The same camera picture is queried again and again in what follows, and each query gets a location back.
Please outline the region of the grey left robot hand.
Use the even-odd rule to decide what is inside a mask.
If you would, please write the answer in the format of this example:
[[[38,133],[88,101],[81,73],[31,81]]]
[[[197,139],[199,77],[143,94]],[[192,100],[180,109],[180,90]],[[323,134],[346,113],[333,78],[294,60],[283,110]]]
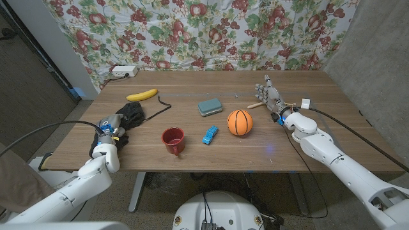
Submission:
[[[122,137],[125,129],[121,127],[124,114],[113,114],[96,123],[97,127],[108,136]]]

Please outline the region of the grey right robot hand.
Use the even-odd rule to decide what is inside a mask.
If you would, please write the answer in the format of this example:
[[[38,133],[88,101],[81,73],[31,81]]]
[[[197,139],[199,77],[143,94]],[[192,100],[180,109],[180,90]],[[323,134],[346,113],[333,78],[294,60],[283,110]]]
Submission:
[[[284,99],[273,87],[268,75],[265,75],[265,85],[256,84],[255,90],[255,97],[263,102],[271,112],[283,118],[287,118],[291,114],[290,107],[284,103]]]

